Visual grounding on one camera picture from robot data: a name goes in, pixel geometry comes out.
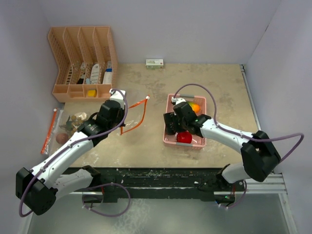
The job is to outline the red apple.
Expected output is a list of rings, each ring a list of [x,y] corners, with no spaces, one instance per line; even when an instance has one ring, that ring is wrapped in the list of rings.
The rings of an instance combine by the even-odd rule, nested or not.
[[[176,141],[178,143],[186,143],[186,144],[191,144],[192,143],[192,135],[188,132],[180,132],[176,135]]]

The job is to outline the green orange mango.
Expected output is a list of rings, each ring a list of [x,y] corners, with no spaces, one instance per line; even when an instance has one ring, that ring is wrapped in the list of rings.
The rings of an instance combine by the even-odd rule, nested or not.
[[[191,109],[197,114],[201,111],[201,107],[200,105],[193,103],[193,102],[188,102],[188,104],[190,105]]]

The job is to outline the clear zip bag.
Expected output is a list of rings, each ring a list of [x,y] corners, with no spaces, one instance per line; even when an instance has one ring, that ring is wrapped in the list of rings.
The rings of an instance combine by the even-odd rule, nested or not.
[[[124,126],[120,128],[121,135],[137,129],[143,123],[150,95],[131,88],[126,91],[126,98],[128,101],[128,114]]]
[[[40,153],[49,157],[78,130],[89,115],[85,112],[69,113],[62,108],[53,110],[52,120]]]

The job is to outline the white mushroom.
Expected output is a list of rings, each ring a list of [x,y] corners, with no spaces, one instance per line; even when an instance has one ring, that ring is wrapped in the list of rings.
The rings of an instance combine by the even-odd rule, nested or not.
[[[77,121],[85,121],[88,118],[88,115],[85,112],[78,112],[74,114]]]

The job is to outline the brown longan bunch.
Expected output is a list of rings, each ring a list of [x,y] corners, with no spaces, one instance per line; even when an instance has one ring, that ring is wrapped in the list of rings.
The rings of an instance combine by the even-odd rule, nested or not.
[[[59,127],[65,131],[68,136],[72,136],[78,128],[82,125],[83,121],[77,121],[75,116],[69,116],[64,124]]]

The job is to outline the clear zip top bag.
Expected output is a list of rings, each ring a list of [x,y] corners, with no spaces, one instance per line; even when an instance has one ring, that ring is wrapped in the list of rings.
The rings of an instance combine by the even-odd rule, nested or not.
[[[52,120],[40,153],[49,157],[78,130],[89,115],[85,112],[69,113],[62,108],[53,110]]]

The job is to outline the brown passion fruit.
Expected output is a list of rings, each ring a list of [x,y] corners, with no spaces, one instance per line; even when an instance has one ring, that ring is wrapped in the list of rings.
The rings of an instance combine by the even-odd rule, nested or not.
[[[68,139],[69,139],[69,136],[66,133],[58,133],[56,135],[56,142],[58,144],[63,145],[68,141]]]

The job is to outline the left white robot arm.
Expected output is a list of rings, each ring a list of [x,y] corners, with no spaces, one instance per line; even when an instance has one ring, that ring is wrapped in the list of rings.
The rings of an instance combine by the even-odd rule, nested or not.
[[[103,186],[101,174],[84,166],[72,174],[65,171],[83,154],[124,124],[128,114],[127,100],[109,99],[98,112],[84,121],[78,130],[57,151],[42,163],[16,174],[16,197],[20,199],[19,215],[42,215],[57,199],[79,189],[95,191]]]

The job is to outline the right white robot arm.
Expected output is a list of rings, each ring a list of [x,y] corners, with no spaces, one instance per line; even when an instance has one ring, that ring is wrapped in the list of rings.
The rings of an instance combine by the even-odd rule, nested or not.
[[[187,131],[217,141],[241,154],[241,163],[228,164],[216,175],[217,186],[223,191],[249,178],[262,182],[281,162],[279,153],[265,132],[240,132],[237,135],[233,129],[226,132],[225,125],[215,123],[208,115],[197,115],[185,101],[174,105],[173,111],[163,117],[165,132],[169,135]]]

